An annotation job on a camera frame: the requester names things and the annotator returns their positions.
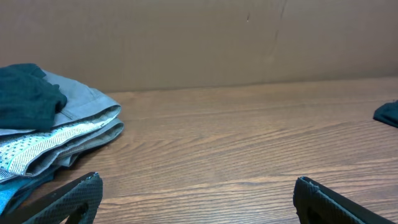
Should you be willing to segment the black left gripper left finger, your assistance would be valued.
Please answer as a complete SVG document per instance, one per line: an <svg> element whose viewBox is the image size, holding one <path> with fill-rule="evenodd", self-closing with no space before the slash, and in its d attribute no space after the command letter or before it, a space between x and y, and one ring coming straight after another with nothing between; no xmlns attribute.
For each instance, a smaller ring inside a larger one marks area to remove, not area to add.
<svg viewBox="0 0 398 224"><path fill-rule="evenodd" d="M103 197L103 180L89 172L1 218L1 224L92 224Z"/></svg>

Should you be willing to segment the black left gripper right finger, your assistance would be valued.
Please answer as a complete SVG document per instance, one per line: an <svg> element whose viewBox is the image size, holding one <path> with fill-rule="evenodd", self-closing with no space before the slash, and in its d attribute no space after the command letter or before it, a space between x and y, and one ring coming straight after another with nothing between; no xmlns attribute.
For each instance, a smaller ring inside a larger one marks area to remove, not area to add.
<svg viewBox="0 0 398 224"><path fill-rule="evenodd" d="M308 177L296 180L293 205L301 224L394 224Z"/></svg>

